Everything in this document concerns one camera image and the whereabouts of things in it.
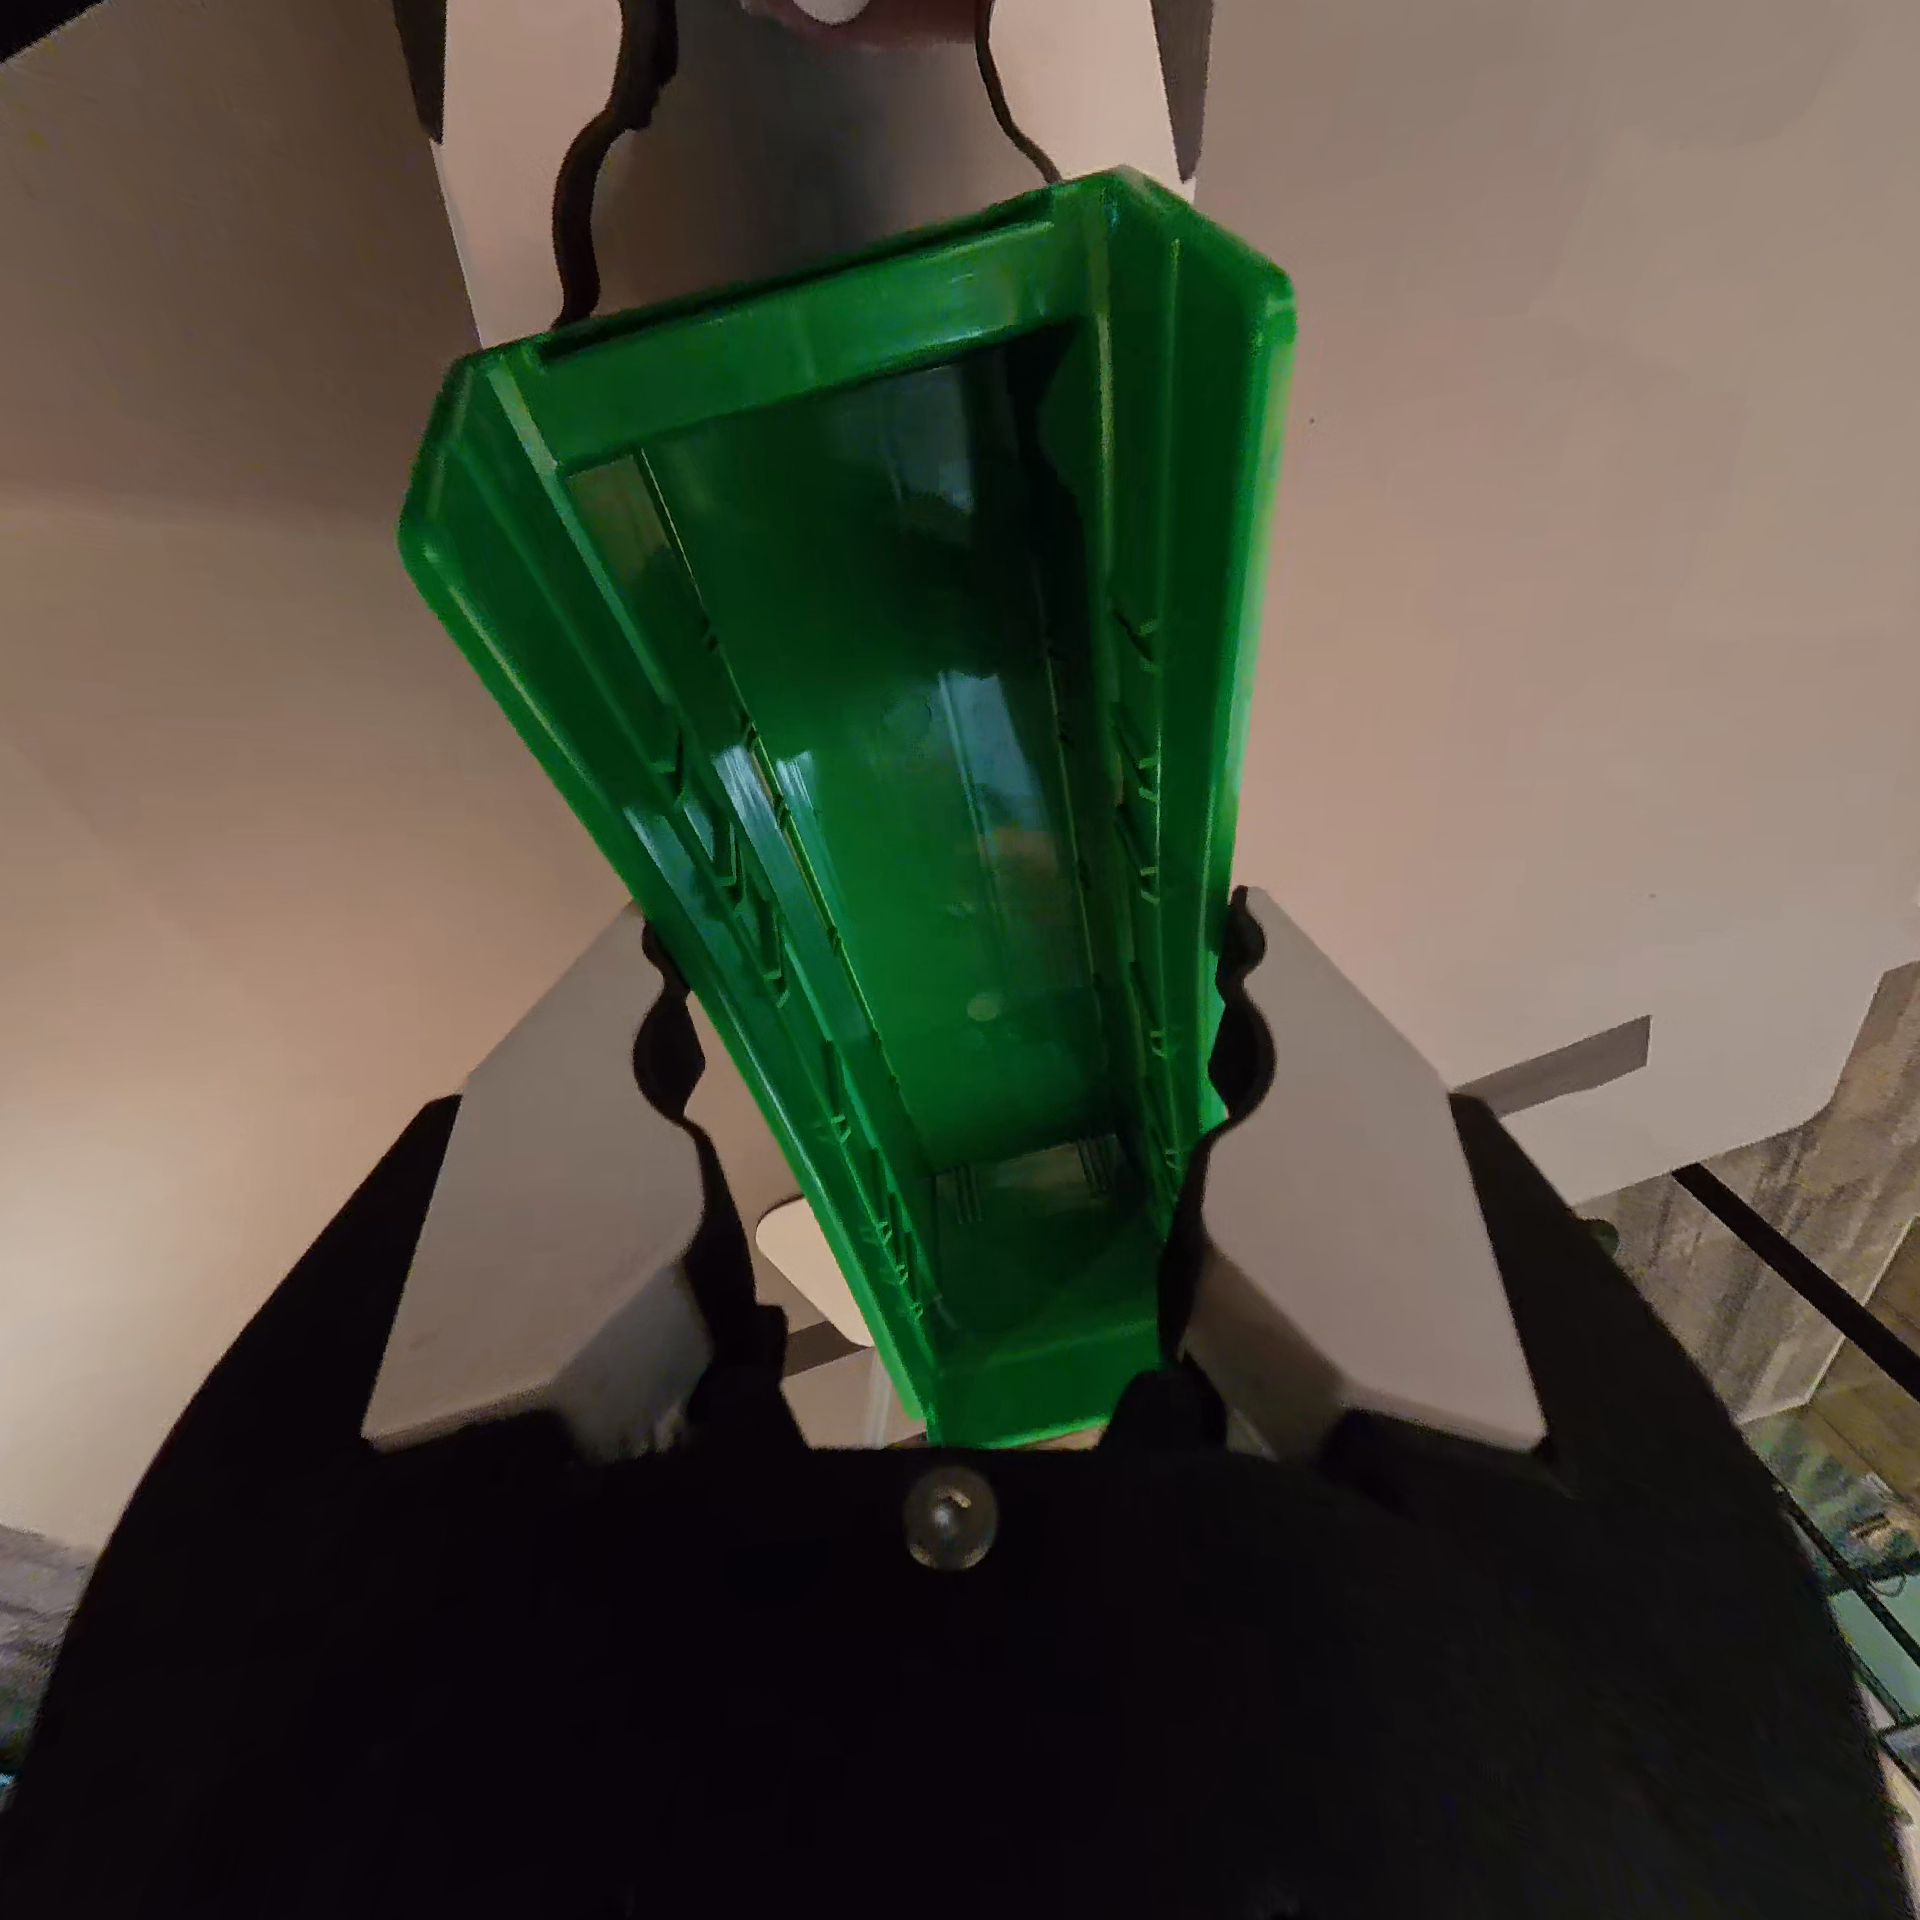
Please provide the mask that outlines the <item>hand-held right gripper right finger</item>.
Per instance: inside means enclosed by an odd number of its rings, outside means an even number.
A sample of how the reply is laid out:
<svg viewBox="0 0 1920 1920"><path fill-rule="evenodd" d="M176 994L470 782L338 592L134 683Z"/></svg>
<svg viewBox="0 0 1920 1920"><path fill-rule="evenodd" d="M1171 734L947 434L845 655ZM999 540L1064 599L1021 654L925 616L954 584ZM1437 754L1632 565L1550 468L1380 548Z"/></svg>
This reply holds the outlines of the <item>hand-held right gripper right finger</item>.
<svg viewBox="0 0 1920 1920"><path fill-rule="evenodd" d="M1351 1415L1528 1455L1548 1422L1440 1074L1256 886L1215 987L1223 1117L1168 1226L1163 1354L1256 1455L1307 1460Z"/></svg>

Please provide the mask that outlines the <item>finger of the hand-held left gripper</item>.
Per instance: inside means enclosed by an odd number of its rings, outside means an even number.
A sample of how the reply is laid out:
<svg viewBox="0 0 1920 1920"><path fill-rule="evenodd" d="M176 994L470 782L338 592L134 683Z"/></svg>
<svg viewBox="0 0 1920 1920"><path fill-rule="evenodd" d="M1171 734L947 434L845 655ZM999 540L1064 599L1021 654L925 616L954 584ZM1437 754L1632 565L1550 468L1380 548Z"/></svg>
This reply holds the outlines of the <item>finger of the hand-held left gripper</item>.
<svg viewBox="0 0 1920 1920"><path fill-rule="evenodd" d="M480 346L592 314L592 198L679 70L672 2L396 2Z"/></svg>
<svg viewBox="0 0 1920 1920"><path fill-rule="evenodd" d="M988 2L976 66L996 125L1045 183L1131 170L1196 180L1214 2Z"/></svg>

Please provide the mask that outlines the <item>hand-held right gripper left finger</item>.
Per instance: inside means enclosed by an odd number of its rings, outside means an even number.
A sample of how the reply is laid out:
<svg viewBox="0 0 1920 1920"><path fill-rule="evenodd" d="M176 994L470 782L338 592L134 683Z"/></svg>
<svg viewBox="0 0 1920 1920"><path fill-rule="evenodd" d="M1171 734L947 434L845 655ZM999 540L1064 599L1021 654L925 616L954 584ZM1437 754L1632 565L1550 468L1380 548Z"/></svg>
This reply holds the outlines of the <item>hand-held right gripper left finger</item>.
<svg viewBox="0 0 1920 1920"><path fill-rule="evenodd" d="M683 1438L759 1308L688 1116L702 1076L688 984L629 906L459 1092L364 1420L375 1448L520 1415L604 1460Z"/></svg>

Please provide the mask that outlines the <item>green plastic bin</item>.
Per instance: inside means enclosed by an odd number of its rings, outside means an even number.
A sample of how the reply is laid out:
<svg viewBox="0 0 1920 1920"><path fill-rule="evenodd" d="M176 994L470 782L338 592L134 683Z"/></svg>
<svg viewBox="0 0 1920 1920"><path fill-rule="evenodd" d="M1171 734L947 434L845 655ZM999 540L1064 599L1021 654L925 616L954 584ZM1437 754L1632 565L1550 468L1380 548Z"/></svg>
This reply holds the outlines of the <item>green plastic bin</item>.
<svg viewBox="0 0 1920 1920"><path fill-rule="evenodd" d="M1160 1357L1294 336L1119 170L468 351L424 418L399 559L936 1445Z"/></svg>

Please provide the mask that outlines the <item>person's left hand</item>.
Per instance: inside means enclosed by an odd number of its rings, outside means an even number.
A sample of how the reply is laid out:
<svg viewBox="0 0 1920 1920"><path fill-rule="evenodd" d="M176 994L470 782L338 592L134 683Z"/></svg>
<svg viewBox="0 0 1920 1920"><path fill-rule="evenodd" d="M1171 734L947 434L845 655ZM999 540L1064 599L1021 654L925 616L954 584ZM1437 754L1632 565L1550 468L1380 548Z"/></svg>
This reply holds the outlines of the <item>person's left hand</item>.
<svg viewBox="0 0 1920 1920"><path fill-rule="evenodd" d="M741 2L749 16L830 45L919 50L971 43L979 2Z"/></svg>

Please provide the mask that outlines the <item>grey tape strip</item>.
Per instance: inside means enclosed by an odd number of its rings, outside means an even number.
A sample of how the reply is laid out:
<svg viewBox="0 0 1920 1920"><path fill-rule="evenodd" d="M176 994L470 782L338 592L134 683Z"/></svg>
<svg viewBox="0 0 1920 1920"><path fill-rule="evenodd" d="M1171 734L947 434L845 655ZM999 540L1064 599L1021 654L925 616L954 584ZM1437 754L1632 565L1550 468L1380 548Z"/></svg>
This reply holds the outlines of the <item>grey tape strip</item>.
<svg viewBox="0 0 1920 1920"><path fill-rule="evenodd" d="M1589 1038L1536 1053L1452 1087L1496 1117L1536 1111L1560 1098L1607 1087L1648 1063L1650 1018L1607 1027Z"/></svg>

